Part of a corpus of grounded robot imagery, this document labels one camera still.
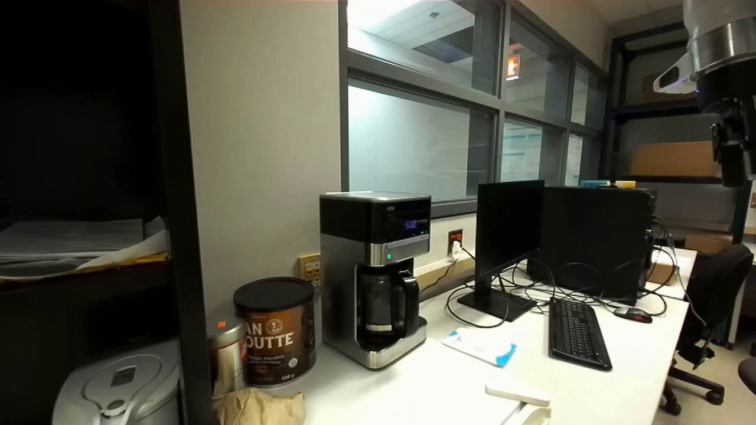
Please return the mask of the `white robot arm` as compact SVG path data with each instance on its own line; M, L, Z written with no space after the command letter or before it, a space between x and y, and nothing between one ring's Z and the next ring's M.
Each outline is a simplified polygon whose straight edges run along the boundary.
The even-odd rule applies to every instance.
M652 91L697 95L714 113L712 144L725 187L756 174L756 0L684 0L688 47Z

